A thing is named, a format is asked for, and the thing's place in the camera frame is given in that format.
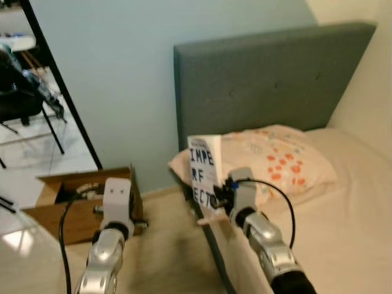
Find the pillowcase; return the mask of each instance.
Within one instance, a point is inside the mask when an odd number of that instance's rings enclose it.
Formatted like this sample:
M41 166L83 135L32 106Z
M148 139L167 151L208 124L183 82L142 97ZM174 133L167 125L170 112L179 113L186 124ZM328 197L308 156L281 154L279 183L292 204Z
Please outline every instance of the pillowcase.
M250 167L255 179L269 182L287 195L337 180L332 165L312 145L306 134L291 127L273 125L232 132L222 136L222 175ZM181 151L169 167L187 185L192 185L189 150ZM256 205L260 207L278 191L257 185Z

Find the black cable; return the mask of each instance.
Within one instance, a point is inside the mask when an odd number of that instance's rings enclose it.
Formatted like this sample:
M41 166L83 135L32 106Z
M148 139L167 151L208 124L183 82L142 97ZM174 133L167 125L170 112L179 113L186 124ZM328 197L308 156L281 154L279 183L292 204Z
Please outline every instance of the black cable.
M290 239L290 248L292 248L294 245L294 239L295 239L295 216L294 216L293 205L290 202L290 200L288 199L287 195L284 194L284 192L282 190L280 190L280 188L272 185L269 182L265 182L265 181L262 181L259 179L246 178L246 179L238 179L235 182L236 183L255 182L255 183L264 184L264 185L267 185L267 186L272 187L273 189L277 190L283 196L283 198L285 198L287 205L288 205L288 208L290 210L291 217L292 217L292 237Z
M67 294L72 294L72 288L71 288L71 276L70 276L70 272L69 272L69 265L68 265L68 259L67 259L67 253L66 253L66 246L64 244L64 232L63 232L64 231L64 221L66 219L68 210L71 207L72 203L79 197L80 197L80 194L75 194L68 201L66 207L64 208L64 212L62 213L62 216L60 218L60 223L59 223L59 243L60 243L62 261L64 263L64 271L66 273L66 290L67 290Z

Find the mattress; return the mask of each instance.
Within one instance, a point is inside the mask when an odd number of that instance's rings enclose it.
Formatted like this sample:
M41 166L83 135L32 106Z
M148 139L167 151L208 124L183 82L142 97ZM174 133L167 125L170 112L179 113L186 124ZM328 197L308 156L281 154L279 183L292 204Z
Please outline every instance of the mattress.
M392 293L391 163L336 129L307 134L334 166L338 181L291 198L295 256L317 293ZM288 244L291 223L284 201L271 200L263 211ZM272 293L241 230L225 222L211 229L236 292Z

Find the gray headboard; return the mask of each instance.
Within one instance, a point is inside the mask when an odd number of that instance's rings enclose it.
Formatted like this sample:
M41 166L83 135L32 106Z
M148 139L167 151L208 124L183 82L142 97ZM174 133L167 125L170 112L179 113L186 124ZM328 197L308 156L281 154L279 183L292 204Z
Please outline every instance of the gray headboard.
M175 46L180 150L188 135L325 127L374 30L346 23Z

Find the cardboard box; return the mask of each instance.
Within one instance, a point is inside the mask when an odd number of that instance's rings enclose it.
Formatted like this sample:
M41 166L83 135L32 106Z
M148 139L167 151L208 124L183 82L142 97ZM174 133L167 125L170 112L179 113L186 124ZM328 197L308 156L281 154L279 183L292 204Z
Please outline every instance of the cardboard box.
M107 178L127 178L131 180L131 189L134 195L132 217L133 219L143 219L143 204L132 167L41 177L39 179L45 185L38 198L36 207L24 209L24 212L33 217L58 239L59 220L66 205L66 202L56 203L56 199L59 200L59 195L73 195L77 188L88 183L98 183L103 186ZM65 244L92 240L92 236L95 231L99 230L103 219L102 216L92 213L92 209L96 205L102 205L102 199L79 200L73 203L64 223ZM141 229L135 228L134 235L139 235L140 233Z

